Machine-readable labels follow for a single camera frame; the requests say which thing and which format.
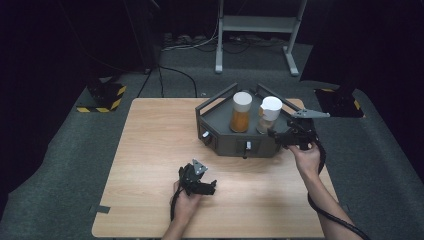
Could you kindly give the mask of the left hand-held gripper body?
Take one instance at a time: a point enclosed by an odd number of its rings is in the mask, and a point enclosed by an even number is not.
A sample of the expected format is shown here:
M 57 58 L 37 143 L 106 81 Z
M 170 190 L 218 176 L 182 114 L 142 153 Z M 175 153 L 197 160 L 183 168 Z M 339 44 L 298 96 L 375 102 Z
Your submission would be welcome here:
M 199 194 L 200 189 L 206 187 L 202 186 L 201 178 L 207 170 L 208 168 L 197 159 L 179 169 L 179 184 L 187 195 Z

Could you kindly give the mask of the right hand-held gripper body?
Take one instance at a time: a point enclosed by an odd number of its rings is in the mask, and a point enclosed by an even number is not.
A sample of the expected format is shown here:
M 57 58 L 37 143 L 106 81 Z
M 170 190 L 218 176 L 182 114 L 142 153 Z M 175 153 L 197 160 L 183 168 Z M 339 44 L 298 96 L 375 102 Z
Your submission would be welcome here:
M 286 132 L 286 145 L 298 145 L 301 150 L 308 150 L 312 142 L 318 140 L 314 126 L 314 119 L 329 118 L 329 113 L 310 109 L 301 109 L 291 115 L 292 119 L 287 122 L 289 130 Z

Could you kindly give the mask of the pale jar with white lid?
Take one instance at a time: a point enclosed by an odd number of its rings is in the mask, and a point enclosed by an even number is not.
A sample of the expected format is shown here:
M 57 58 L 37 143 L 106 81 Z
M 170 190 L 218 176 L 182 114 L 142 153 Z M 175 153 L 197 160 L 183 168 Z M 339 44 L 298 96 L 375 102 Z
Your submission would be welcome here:
M 256 126 L 259 133 L 266 134 L 269 129 L 274 127 L 282 106 L 282 101 L 275 96 L 268 96 L 262 100 L 258 109 L 259 120 Z

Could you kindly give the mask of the orange jar with white lid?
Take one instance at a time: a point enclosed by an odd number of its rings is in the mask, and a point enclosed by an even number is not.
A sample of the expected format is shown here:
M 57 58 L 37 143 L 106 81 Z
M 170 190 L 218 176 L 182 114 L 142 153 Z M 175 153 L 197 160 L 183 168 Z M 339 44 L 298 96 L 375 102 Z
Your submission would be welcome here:
M 234 132 L 246 132 L 249 128 L 249 111 L 253 99 L 247 92 L 237 92 L 233 96 L 233 112 L 230 129 Z

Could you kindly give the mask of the dark grey corner rack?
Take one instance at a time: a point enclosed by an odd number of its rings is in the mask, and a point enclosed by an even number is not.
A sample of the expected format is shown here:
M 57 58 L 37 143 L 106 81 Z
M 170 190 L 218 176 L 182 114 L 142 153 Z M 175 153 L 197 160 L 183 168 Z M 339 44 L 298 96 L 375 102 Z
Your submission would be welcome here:
M 262 84 L 246 90 L 252 97 L 249 110 L 249 125 L 245 132 L 234 132 L 230 128 L 233 115 L 233 95 L 241 92 L 234 83 L 217 95 L 206 100 L 195 108 L 198 138 L 217 155 L 243 158 L 270 158 L 280 151 L 281 146 L 273 137 L 257 131 L 259 122 L 259 107 L 262 100 L 268 96 L 278 97 L 282 102 L 282 110 L 273 130 L 277 133 L 286 132 L 287 121 L 292 114 L 301 110 L 304 105 L 298 99 L 284 99 Z

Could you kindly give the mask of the person's right hand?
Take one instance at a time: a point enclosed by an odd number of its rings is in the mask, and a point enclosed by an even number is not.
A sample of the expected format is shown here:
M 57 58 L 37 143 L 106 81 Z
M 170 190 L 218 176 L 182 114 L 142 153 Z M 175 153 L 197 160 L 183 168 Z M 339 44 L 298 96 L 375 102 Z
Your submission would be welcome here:
M 319 175 L 320 150 L 315 143 L 308 150 L 301 150 L 295 145 L 289 145 L 288 149 L 294 154 L 296 167 L 302 178 L 315 178 Z

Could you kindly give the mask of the person's left hand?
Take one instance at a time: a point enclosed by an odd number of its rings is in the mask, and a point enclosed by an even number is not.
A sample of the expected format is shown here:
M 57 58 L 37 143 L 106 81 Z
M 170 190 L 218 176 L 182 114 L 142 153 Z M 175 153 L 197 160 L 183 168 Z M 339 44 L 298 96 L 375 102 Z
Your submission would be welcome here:
M 202 196 L 199 194 L 187 195 L 178 181 L 173 184 L 173 191 L 174 194 L 170 199 L 171 221 L 187 221 L 189 223 L 200 205 Z

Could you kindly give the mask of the black yellow striped base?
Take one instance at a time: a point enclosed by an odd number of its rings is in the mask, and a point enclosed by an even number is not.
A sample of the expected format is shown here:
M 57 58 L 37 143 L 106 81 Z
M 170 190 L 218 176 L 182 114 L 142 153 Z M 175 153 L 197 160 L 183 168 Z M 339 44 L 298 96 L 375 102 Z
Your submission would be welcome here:
M 115 111 L 121 103 L 126 87 L 120 83 L 90 81 L 76 103 L 80 113 L 108 113 Z
M 329 113 L 331 117 L 363 118 L 359 102 L 351 93 L 343 95 L 340 91 L 324 88 L 315 89 L 314 93 L 321 110 Z

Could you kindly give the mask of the grey metal stand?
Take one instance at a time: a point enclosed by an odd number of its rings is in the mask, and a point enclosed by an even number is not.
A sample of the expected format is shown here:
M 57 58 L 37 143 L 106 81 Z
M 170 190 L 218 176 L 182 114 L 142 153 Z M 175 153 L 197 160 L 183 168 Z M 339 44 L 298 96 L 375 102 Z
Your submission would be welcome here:
M 218 37 L 215 57 L 215 72 L 223 71 L 223 33 L 260 32 L 289 34 L 289 42 L 282 48 L 290 74 L 299 76 L 300 72 L 292 55 L 292 50 L 302 23 L 308 0 L 300 0 L 295 17 L 234 16 L 224 14 L 224 0 L 218 0 Z

